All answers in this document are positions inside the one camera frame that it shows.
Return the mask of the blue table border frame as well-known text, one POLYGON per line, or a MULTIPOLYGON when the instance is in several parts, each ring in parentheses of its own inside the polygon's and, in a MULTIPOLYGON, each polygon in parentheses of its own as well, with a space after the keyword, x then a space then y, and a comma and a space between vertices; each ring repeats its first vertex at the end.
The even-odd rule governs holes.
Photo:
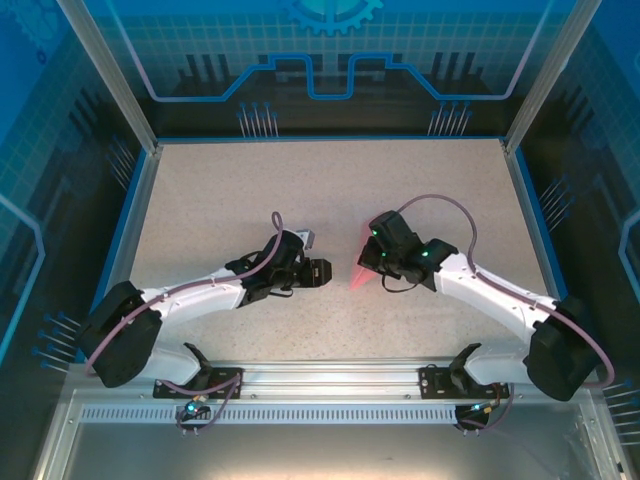
POLYGON ((423 239, 459 249, 526 289, 567 287, 522 156, 496 138, 165 141, 130 280, 190 281, 263 248, 280 212, 315 235, 313 257, 332 281, 161 332, 213 360, 451 357, 510 332, 468 305, 425 288, 393 294, 378 279, 349 290, 365 220, 402 208, 423 239))

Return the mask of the sheet metal tray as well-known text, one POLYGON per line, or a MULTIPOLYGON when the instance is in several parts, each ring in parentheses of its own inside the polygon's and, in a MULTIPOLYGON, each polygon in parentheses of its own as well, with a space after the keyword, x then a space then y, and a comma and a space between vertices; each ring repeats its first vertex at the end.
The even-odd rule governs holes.
POLYGON ((58 405, 30 480, 640 480, 593 398, 520 393, 487 431, 453 425, 85 424, 90 404, 177 405, 78 395, 58 405))

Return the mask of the aluminium side rail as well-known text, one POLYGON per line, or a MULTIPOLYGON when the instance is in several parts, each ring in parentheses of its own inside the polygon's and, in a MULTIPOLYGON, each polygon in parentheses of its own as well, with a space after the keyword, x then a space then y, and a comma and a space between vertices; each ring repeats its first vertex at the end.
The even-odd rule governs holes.
POLYGON ((142 150, 136 161, 96 293, 87 318, 81 322, 81 329, 84 329, 87 320, 91 318, 109 289, 116 283, 130 278, 161 153, 162 150, 155 154, 142 150))

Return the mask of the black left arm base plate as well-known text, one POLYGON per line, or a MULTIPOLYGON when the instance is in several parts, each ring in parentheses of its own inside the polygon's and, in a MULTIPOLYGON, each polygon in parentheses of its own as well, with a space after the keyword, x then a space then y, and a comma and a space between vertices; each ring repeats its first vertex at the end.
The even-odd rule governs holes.
MULTIPOLYGON (((199 372, 187 384, 180 385, 180 388, 190 391, 203 391, 230 381, 236 376, 242 381, 244 373, 244 369, 236 367, 208 368, 199 372)), ((208 393, 207 396, 209 399, 223 400, 230 391, 233 391, 231 398, 239 399, 241 387, 242 383, 239 383, 235 388, 227 385, 225 388, 218 388, 216 391, 208 393)), ((187 399, 193 397, 193 394, 178 392, 162 383, 156 383, 154 385, 152 395, 156 399, 187 399)))

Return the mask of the aluminium mounting rail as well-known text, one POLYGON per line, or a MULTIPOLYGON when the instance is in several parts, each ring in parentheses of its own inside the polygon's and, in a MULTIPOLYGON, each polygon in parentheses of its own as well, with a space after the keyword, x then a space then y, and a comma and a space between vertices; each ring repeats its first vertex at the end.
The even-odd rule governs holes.
MULTIPOLYGON (((245 370, 243 380, 236 376, 225 382, 235 388, 242 383, 235 401, 262 403, 349 403, 396 402, 401 400, 431 403, 470 404, 488 400, 423 400, 418 387, 418 370, 428 364, 449 367, 454 358, 383 358, 369 360, 320 360, 277 362, 210 362, 213 367, 236 367, 245 370)), ((71 367, 61 393, 69 400, 78 395, 89 400, 174 401, 186 399, 156 399, 152 392, 157 381, 135 379, 128 384, 107 388, 100 379, 84 370, 83 365, 71 367)), ((549 397, 530 384, 515 385, 525 392, 547 400, 549 397)))

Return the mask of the aluminium frame post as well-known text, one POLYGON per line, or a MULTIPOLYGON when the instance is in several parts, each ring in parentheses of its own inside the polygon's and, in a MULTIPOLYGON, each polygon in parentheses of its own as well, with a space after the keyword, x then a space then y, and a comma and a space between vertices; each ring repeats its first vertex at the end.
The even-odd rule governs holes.
POLYGON ((140 145, 155 155, 158 140, 83 0, 56 0, 140 145))
POLYGON ((506 157, 515 155, 601 3, 602 0, 576 0, 505 136, 503 150, 506 157))

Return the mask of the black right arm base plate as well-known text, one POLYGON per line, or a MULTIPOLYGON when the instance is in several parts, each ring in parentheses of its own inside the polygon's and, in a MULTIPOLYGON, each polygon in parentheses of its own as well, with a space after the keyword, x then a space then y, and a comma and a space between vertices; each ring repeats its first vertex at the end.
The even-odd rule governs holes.
POLYGON ((506 384, 481 385, 464 370, 428 364, 418 370, 423 400, 503 400, 511 397, 506 384))

